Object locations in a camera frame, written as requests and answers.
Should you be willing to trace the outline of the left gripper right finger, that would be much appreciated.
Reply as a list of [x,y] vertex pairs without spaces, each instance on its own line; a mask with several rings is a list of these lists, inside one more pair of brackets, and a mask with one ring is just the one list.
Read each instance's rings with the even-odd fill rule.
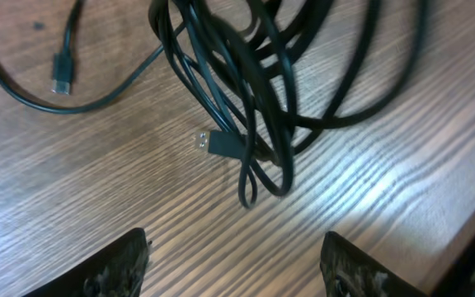
[[325,234],[319,266],[327,297],[426,296],[334,231]]

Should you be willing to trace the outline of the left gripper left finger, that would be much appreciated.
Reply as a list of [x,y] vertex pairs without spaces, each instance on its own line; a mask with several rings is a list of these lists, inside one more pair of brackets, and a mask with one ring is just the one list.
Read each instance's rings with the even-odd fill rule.
[[135,297],[140,295],[151,243],[134,228],[29,296]]

